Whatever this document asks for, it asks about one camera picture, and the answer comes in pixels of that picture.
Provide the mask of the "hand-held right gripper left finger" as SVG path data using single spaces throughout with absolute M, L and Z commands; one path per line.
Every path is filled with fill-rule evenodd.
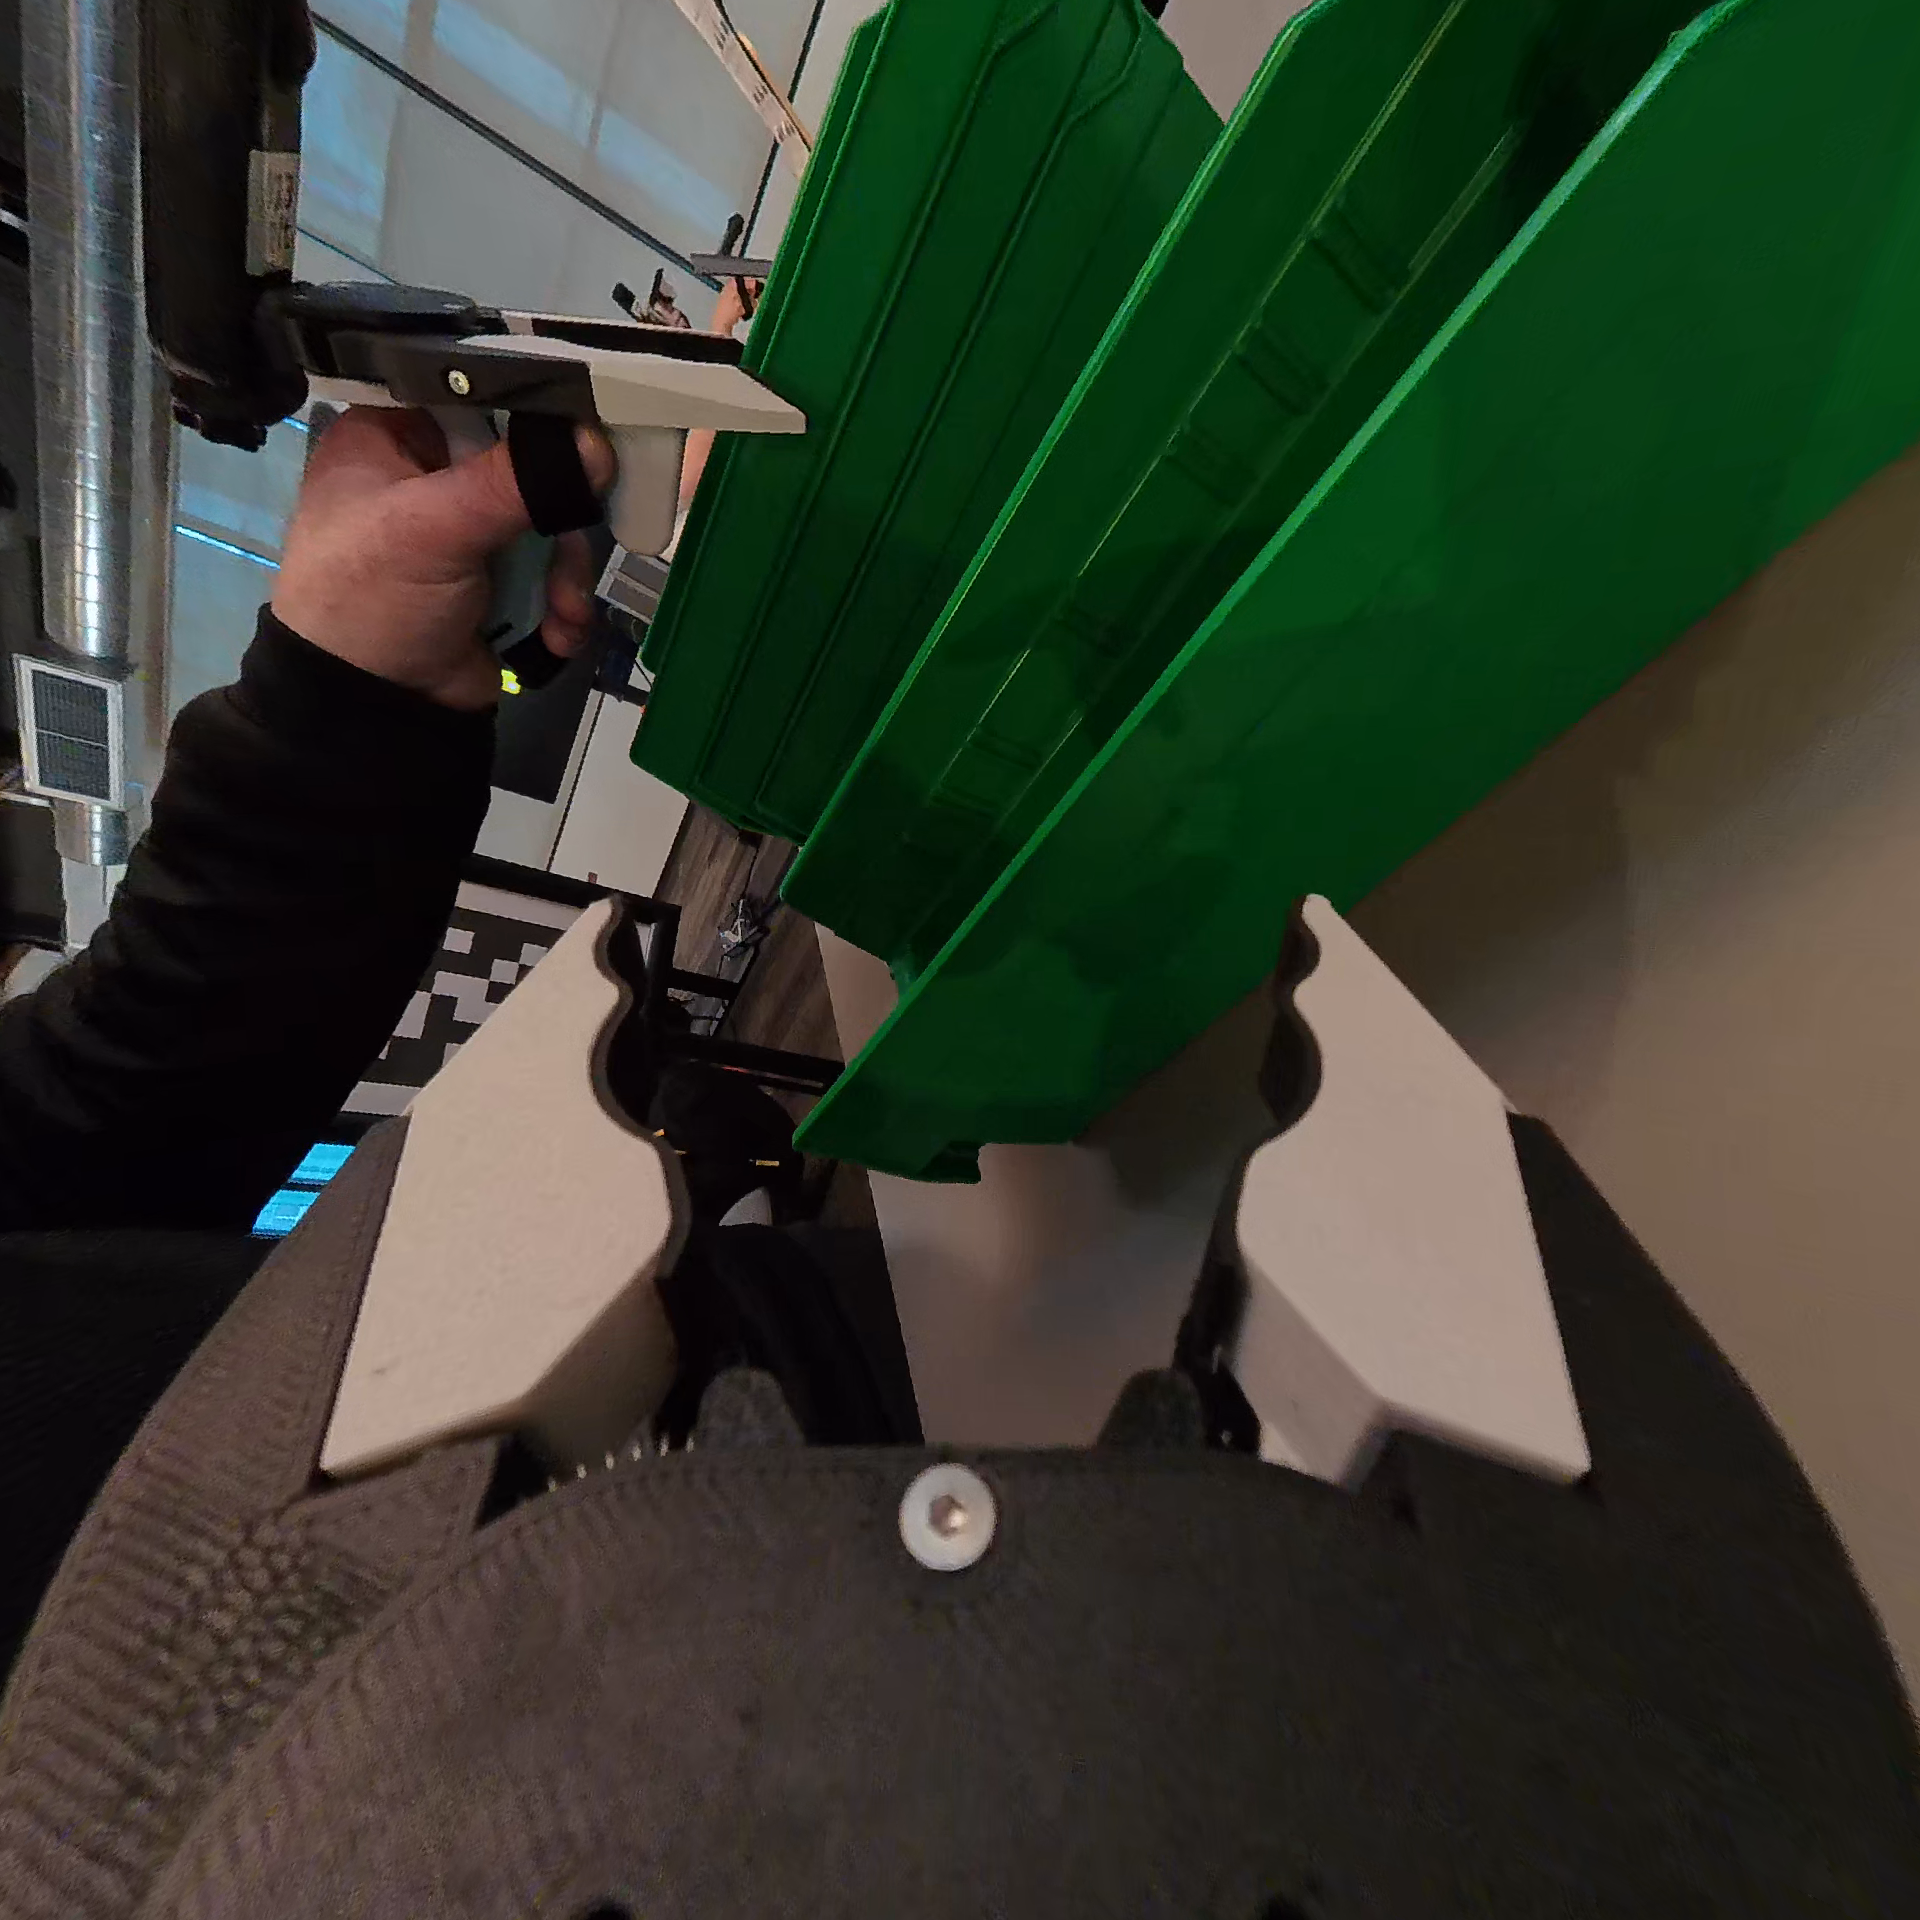
M 691 1203 L 608 1073 L 641 1010 L 635 929 L 623 896 L 586 908 L 409 1103 L 325 1478 L 484 1435 L 584 1471 L 666 1402 L 679 1351 L 658 1284 Z

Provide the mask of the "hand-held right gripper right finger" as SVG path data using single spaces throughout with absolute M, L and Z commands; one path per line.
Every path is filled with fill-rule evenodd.
M 1503 1090 L 1323 896 L 1299 902 L 1275 987 L 1277 1129 L 1240 1178 L 1226 1350 L 1261 1463 L 1359 1486 L 1411 1433 L 1584 1479 Z

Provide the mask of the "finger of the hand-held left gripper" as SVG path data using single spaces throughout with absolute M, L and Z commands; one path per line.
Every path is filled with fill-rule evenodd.
M 625 352 L 652 355 L 692 366 L 738 366 L 745 344 L 731 334 L 708 334 L 692 328 L 661 328 L 652 323 L 610 323 L 549 316 L 539 312 L 504 308 L 501 328 L 516 344 L 544 344 L 554 352 Z
M 688 433 L 808 433 L 803 410 L 743 369 L 679 358 L 594 358 L 593 404 L 616 452 L 608 529 L 641 555 L 658 555 L 675 535 Z

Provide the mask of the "green plastic bin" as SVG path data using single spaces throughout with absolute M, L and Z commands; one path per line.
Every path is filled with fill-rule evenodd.
M 856 27 L 641 662 L 633 763 L 793 844 L 970 570 L 1221 135 L 1138 2 Z
M 1917 8 L 1714 6 L 801 1126 L 1079 1139 L 1915 447 Z

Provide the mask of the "person's left forearm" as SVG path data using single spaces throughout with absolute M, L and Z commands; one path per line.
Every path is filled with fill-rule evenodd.
M 451 705 L 261 610 L 180 710 L 105 923 L 5 1007 L 5 1232 L 253 1225 L 441 947 L 489 809 L 469 659 Z

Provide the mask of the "person's left hand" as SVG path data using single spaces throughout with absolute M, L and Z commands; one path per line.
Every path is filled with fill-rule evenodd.
M 272 610 L 380 681 L 489 714 L 489 564 L 531 529 L 504 442 L 451 448 L 429 414 L 354 404 L 311 444 Z

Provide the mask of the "blue lit screen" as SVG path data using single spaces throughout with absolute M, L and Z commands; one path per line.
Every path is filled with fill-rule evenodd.
M 321 1142 L 313 1144 L 295 1171 L 268 1198 L 253 1219 L 252 1238 L 284 1240 L 290 1235 L 307 1212 L 316 1206 L 322 1188 L 341 1176 L 353 1158 L 354 1142 Z

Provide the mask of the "black white marker board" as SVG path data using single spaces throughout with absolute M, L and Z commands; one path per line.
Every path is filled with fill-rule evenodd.
M 397 1116 L 560 945 L 584 903 L 465 880 L 439 950 L 391 1035 L 343 1103 L 343 1120 Z

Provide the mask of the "white vent box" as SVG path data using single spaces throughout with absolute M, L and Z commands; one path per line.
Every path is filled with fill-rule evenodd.
M 73 666 L 15 659 L 21 774 L 44 801 L 127 804 L 124 686 Z

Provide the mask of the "silver ventilation duct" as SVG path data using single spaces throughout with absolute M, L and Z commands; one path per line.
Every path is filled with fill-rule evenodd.
M 24 2 L 41 627 L 127 681 L 164 630 L 172 425 L 146 329 L 130 2 Z

